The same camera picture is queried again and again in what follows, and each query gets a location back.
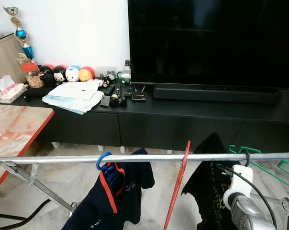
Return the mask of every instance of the remote control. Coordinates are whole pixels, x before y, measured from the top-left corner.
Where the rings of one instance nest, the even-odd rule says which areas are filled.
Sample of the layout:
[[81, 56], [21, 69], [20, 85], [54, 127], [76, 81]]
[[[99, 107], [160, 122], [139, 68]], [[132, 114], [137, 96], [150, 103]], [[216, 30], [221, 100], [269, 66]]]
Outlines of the remote control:
[[116, 94], [118, 96], [118, 99], [121, 98], [121, 88], [122, 88], [121, 83], [117, 83], [115, 85], [115, 90], [114, 90], [113, 95]]
[[99, 89], [99, 91], [102, 91], [104, 93], [104, 95], [106, 96], [111, 96], [111, 93], [113, 91], [113, 89], [115, 88], [115, 84], [110, 84], [108, 87], [104, 88], [104, 87], [101, 87]]
[[134, 92], [134, 86], [130, 84], [130, 85], [129, 85], [129, 88], [126, 89], [124, 95], [125, 95], [126, 97], [131, 97], [132, 94], [133, 94], [133, 92]]

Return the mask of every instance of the trophy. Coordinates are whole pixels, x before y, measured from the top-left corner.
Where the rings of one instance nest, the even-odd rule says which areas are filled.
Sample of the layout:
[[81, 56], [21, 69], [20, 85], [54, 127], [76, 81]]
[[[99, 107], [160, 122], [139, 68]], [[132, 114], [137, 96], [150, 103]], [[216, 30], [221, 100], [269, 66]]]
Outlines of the trophy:
[[3, 7], [3, 9], [11, 16], [11, 23], [16, 26], [15, 38], [20, 43], [25, 55], [34, 61], [34, 52], [30, 44], [30, 37], [24, 29], [21, 28], [21, 22], [16, 17], [18, 14], [17, 7]]

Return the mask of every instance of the electrical cable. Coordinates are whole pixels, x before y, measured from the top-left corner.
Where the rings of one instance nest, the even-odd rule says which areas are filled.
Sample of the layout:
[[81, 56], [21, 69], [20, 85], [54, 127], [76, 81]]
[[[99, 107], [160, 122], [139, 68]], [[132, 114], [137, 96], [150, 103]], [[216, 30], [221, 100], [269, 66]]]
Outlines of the electrical cable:
[[25, 225], [26, 223], [28, 223], [31, 219], [33, 219], [37, 213], [47, 204], [49, 203], [51, 200], [47, 199], [46, 201], [44, 201], [28, 218], [26, 218], [25, 220], [17, 223], [17, 224], [11, 224], [8, 226], [4, 226], [4, 227], [0, 227], [0, 230], [9, 230], [9, 229], [15, 229], [18, 228], [22, 225]]
[[232, 168], [226, 167], [226, 166], [221, 165], [221, 164], [217, 164], [216, 167], [218, 167], [218, 168], [221, 169], [221, 170], [227, 170], [227, 171], [235, 174], [235, 175], [238, 176], [240, 179], [242, 179], [243, 181], [247, 182], [252, 188], [254, 188], [254, 190], [259, 194], [260, 198], [262, 198], [262, 200], [264, 201], [265, 205], [267, 206], [267, 208], [268, 208], [268, 210], [269, 210], [269, 212], [270, 212], [271, 218], [272, 218], [273, 225], [274, 225], [275, 229], [277, 230], [277, 229], [278, 229], [278, 227], [277, 227], [277, 222], [276, 222], [274, 213], [273, 213], [273, 211], [272, 211], [272, 208], [271, 208], [271, 206], [269, 205], [269, 203], [268, 203], [268, 201], [266, 200], [266, 198], [264, 197], [264, 195], [259, 191], [259, 189], [258, 189], [253, 183], [251, 183], [251, 182], [248, 181], [246, 178], [244, 178], [242, 175], [240, 175], [239, 173], [235, 172]]
[[246, 154], [246, 163], [245, 163], [245, 167], [248, 167], [250, 164], [250, 153], [249, 150], [245, 149], [245, 154]]

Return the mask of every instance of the television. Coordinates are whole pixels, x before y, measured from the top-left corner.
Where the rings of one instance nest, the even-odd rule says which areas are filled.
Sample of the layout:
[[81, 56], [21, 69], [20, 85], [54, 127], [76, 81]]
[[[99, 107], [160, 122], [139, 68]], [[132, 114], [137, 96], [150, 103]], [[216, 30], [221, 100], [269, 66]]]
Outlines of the television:
[[133, 83], [289, 88], [289, 0], [128, 0], [128, 15]]

